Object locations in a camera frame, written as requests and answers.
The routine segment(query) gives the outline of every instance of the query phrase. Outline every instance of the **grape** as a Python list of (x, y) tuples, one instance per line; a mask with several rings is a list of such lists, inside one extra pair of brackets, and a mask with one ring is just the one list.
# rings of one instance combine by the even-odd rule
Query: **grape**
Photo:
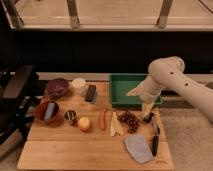
[(122, 115), (118, 116), (118, 119), (120, 122), (124, 122), (129, 126), (129, 129), (127, 131), (130, 134), (135, 133), (140, 126), (139, 119), (128, 110), (125, 111)]

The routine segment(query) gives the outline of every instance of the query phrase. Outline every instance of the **green tray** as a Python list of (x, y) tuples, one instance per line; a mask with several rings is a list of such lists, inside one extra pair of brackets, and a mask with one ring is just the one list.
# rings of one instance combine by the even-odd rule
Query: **green tray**
[[(146, 78), (147, 74), (110, 74), (110, 103), (112, 107), (141, 107), (142, 101), (138, 96), (126, 96), (126, 93), (135, 88)], [(162, 104), (159, 96), (155, 105)]]

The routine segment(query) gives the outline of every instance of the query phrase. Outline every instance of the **white container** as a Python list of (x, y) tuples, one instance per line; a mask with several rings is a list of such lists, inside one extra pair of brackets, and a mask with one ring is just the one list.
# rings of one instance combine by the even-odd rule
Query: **white container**
[(84, 78), (75, 78), (72, 81), (72, 87), (75, 94), (84, 95), (87, 89), (87, 83)]

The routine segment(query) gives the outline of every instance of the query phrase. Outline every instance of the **carrot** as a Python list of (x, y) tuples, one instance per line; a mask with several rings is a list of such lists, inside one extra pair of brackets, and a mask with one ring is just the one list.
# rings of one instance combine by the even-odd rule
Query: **carrot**
[(100, 113), (100, 128), (101, 130), (105, 130), (105, 113), (107, 112), (107, 108), (105, 108), (101, 113)]

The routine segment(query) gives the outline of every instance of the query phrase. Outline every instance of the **brown bowl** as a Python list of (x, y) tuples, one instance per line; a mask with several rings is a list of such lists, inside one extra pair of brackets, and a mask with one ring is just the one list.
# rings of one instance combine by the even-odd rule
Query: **brown bowl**
[[(53, 115), (50, 119), (44, 120), (44, 115), (49, 103), (55, 103)], [(41, 103), (40, 105), (38, 105), (35, 111), (35, 118), (43, 124), (50, 124), (52, 122), (55, 122), (59, 116), (60, 116), (59, 105), (54, 101), (46, 101)]]

